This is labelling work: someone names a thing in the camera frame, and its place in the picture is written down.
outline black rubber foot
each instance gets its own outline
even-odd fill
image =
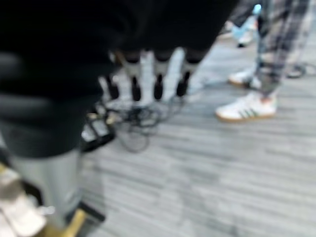
[[[115,83],[109,86],[109,92],[112,100],[116,100],[119,98],[119,87]]]
[[[163,84],[162,83],[155,83],[154,86],[154,97],[156,100],[161,100],[163,94]]]
[[[142,92],[138,85],[133,85],[132,87],[132,95],[134,101],[140,101],[142,98]]]
[[[178,87],[177,87],[177,96],[182,97],[187,93],[188,90],[188,82],[185,81],[179,81]]]
[[[87,213],[89,216],[95,218],[96,220],[100,222],[104,222],[106,219],[106,216],[102,214],[101,212],[95,210],[94,208],[90,207],[84,202],[80,202],[79,208],[82,209],[85,213]]]
[[[237,48],[246,48],[247,47],[247,45],[245,45],[245,44],[243,44],[243,43],[239,43],[238,45],[237,45]]]

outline shoe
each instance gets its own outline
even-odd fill
[[[258,80],[258,78],[254,75],[255,74],[255,66],[237,72],[230,74],[228,76],[228,82],[232,85],[238,86],[238,87],[247,87],[252,89],[259,89],[261,87],[261,82]]]
[[[268,101],[262,101],[259,92],[251,92],[235,102],[219,107],[215,114],[226,122],[238,122],[252,119],[265,119],[275,115],[277,111],[277,98],[272,96]]]
[[[245,48],[249,46],[254,41],[254,30],[248,29],[243,33],[243,35],[238,40],[238,48]]]
[[[1,237],[18,237],[12,230],[4,215],[0,212],[0,236]]]
[[[0,213],[19,237],[32,237],[46,225],[23,191],[20,176],[8,168],[0,172]]]
[[[227,21],[219,33],[218,38],[224,40],[233,37],[233,26],[232,22]]]
[[[24,193],[13,200],[0,200],[0,210],[19,237],[32,237],[46,225],[46,219]]]

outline gray pants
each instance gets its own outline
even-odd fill
[[[252,15],[255,5],[261,4],[262,0],[241,0],[229,20],[233,22],[235,26],[241,27],[249,16]]]

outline gum sole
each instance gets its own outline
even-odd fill
[[[258,116],[258,117],[249,117],[249,118],[243,118],[243,119],[231,119],[231,118],[224,118],[220,115],[218,115],[217,113],[215,113],[215,116],[223,122],[247,122],[247,121],[256,121],[256,120],[260,120],[260,119],[270,119],[274,116],[275,114],[271,114],[271,115],[264,115],[264,116]]]
[[[233,86],[236,86],[238,88],[243,88],[244,87],[243,83],[238,83],[238,82],[231,81],[229,78],[228,78],[228,83],[233,85]]]

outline pant leg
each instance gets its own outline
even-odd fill
[[[249,16],[252,15],[252,11],[255,5],[261,4],[262,0],[241,0],[235,10],[232,12],[229,20],[234,25],[241,27]]]
[[[264,1],[260,16],[257,75],[261,92],[276,91],[298,61],[309,34],[313,0]]]

